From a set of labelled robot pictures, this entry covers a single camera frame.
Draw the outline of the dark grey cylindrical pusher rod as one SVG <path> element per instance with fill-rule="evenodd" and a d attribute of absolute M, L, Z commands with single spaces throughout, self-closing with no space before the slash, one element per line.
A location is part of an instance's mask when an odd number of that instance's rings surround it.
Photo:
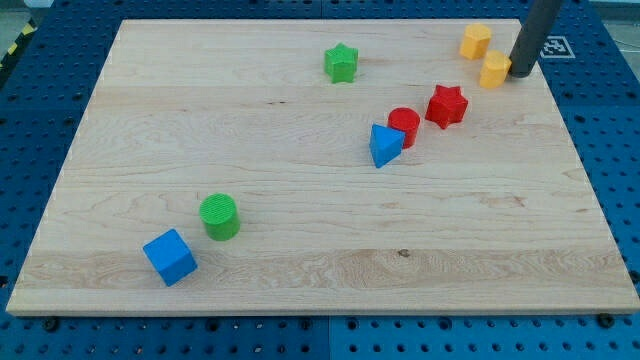
<path fill-rule="evenodd" d="M 560 12 L 562 0 L 535 0 L 510 53 L 509 74 L 528 77 Z"/>

